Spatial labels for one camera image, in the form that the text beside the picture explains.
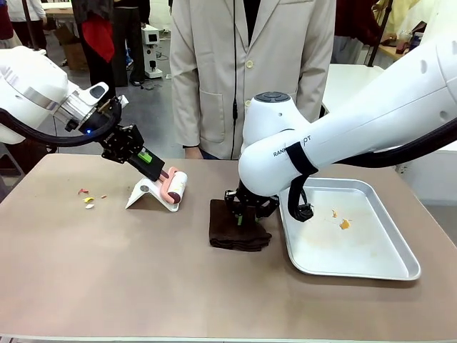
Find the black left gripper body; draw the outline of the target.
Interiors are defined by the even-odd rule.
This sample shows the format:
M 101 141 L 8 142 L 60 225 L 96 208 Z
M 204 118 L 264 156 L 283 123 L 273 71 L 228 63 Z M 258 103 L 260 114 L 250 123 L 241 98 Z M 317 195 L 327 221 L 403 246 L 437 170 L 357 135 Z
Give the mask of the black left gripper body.
M 144 139 L 135 124 L 117 125 L 114 130 L 101 140 L 101 156 L 120 164 L 136 156 L 144 147 Z

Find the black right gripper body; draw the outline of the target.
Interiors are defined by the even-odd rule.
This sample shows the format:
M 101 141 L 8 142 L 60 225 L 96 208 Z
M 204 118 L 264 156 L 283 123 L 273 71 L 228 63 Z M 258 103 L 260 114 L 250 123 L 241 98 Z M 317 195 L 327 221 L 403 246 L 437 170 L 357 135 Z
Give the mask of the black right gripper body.
M 236 190 L 236 198 L 246 206 L 257 207 L 257 208 L 266 208 L 266 207 L 275 207 L 276 198 L 275 197 L 263 197 L 251 192 L 243 184 L 243 182 L 238 183 L 238 188 Z

